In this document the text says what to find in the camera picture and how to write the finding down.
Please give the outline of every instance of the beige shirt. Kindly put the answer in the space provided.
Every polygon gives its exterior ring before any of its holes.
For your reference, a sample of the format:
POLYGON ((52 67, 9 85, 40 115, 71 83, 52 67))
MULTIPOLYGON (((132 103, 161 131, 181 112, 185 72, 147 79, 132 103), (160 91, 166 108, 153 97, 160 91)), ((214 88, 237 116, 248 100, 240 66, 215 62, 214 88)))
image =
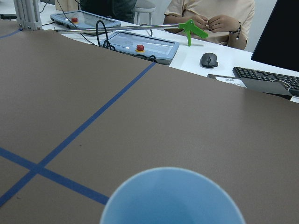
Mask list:
MULTIPOLYGON (((236 18, 241 23, 242 33, 248 40, 254 11, 254 0, 172 0, 164 14, 174 16, 193 16, 198 14, 208 19, 220 14, 228 15, 236 18)), ((209 34, 208 38, 202 39, 191 32, 192 37, 221 45, 228 44, 229 32, 212 33, 208 30, 204 31, 209 34)))

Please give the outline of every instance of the computer monitor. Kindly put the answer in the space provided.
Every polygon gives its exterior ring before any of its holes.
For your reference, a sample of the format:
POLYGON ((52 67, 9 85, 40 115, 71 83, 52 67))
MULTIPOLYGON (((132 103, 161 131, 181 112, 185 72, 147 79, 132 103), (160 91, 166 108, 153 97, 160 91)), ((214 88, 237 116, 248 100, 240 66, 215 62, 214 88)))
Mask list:
POLYGON ((299 72, 298 0, 277 0, 251 60, 299 72))

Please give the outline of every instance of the blue painter's tape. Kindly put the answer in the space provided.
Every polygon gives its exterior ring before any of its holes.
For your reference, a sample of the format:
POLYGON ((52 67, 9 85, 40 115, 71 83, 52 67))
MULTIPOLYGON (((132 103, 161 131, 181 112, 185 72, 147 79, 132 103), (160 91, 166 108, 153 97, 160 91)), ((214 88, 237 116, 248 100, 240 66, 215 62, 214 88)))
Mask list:
POLYGON ((35 172, 30 171, 23 176, 11 189, 9 189, 4 195, 0 197, 0 207, 14 196, 20 189, 22 189, 34 176, 35 172))
POLYGON ((40 174, 50 180, 59 183, 71 190, 76 191, 79 194, 82 194, 94 201, 97 201, 105 205, 109 197, 100 194, 90 188, 87 188, 79 183, 76 183, 66 177, 63 177, 57 173, 54 173, 46 168, 40 167, 33 162, 30 162, 14 153, 11 153, 0 147, 0 155, 4 158, 17 163, 20 166, 31 169, 22 179, 20 179, 9 191, 7 191, 2 197, 0 197, 0 206, 2 206, 9 198, 15 195, 19 189, 21 189, 25 184, 31 180, 36 174, 40 174))
POLYGON ((65 186, 69 189, 72 189, 73 191, 76 191, 79 194, 82 194, 90 199, 93 199, 94 201, 99 202, 103 205, 105 205, 109 199, 109 197, 107 197, 103 194, 100 194, 90 188, 87 188, 79 183, 76 183, 76 182, 74 182, 64 176, 61 176, 57 173, 54 173, 48 169, 45 169, 45 168, 42 169, 39 172, 39 174, 44 177, 49 178, 52 181, 55 181, 56 183, 60 183, 61 185, 65 186))
POLYGON ((6 38, 6 37, 9 37, 9 36, 12 36, 12 35, 15 35, 16 33, 19 33, 20 31, 22 31, 23 29, 22 28, 19 28, 17 29, 16 31, 10 33, 10 34, 7 34, 7 35, 3 35, 3 36, 0 36, 0 39, 2 38, 6 38))
POLYGON ((43 175, 57 183, 62 184, 80 194, 85 195, 99 203, 106 204, 108 197, 102 195, 94 190, 91 190, 81 184, 71 181, 63 176, 60 176, 44 167, 51 162, 65 147, 67 147, 78 135, 80 135, 91 123, 93 123, 107 108, 109 108, 116 100, 118 100, 132 85, 134 85, 146 72, 148 72, 156 63, 151 63, 138 76, 136 76, 129 84, 127 84, 121 91, 119 91, 112 99, 103 105, 95 114, 93 114, 86 122, 77 128, 70 136, 61 142, 51 153, 49 153, 37 165, 21 158, 7 150, 0 148, 0 155, 9 159, 25 168, 30 169, 29 173, 23 176, 10 190, 8 190, 2 197, 0 197, 0 206, 7 200, 14 196, 20 189, 22 189, 36 174, 43 175))
POLYGON ((132 85, 134 85, 146 72, 148 72, 156 63, 151 63, 138 76, 136 76, 129 84, 120 90, 112 97, 105 105, 103 105, 96 113, 94 113, 86 122, 84 122, 77 130, 68 136, 62 143, 59 144, 51 153, 49 153, 40 163, 41 166, 46 166, 54 159, 65 147, 67 147, 78 135, 80 135, 92 122, 94 122, 106 109, 108 109, 116 100, 119 99, 132 85))

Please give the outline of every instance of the black mouse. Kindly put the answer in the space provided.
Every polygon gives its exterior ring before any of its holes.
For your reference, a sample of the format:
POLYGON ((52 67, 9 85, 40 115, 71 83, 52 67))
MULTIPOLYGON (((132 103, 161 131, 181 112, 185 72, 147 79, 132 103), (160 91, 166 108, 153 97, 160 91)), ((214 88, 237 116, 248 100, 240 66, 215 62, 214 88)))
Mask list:
POLYGON ((213 53, 204 53, 200 59, 200 65, 204 68, 210 68, 218 66, 217 56, 213 53))

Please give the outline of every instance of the green grabber tool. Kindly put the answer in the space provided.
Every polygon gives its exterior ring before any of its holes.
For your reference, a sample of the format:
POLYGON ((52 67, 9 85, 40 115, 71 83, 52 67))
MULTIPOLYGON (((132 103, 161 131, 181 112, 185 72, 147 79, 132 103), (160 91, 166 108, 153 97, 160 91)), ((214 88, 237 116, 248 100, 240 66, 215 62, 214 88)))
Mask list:
MULTIPOLYGON (((171 29, 171 28, 179 28, 184 29, 184 32, 187 34, 188 38, 188 46, 191 46, 191 33, 195 33, 197 36, 201 38, 206 38, 209 35, 204 32, 202 29, 198 28, 193 20, 188 20, 186 23, 179 23, 179 24, 164 24, 164 25, 142 25, 142 26, 126 26, 126 27, 110 27, 106 28, 107 32, 112 31, 128 31, 128 30, 142 30, 142 29, 171 29)), ((84 29, 56 29, 55 31, 62 33, 62 34, 74 34, 74 33, 95 33, 95 28, 84 28, 84 29)), ((105 32, 104 28, 98 28, 98 32, 105 32)))
POLYGON ((194 24, 193 20, 188 20, 186 23, 179 23, 178 28, 184 29, 184 33, 187 34, 188 38, 188 46, 191 46, 191 34, 190 31, 195 33, 197 36, 200 36, 201 38, 207 38, 209 34, 207 34, 205 31, 200 29, 194 24))

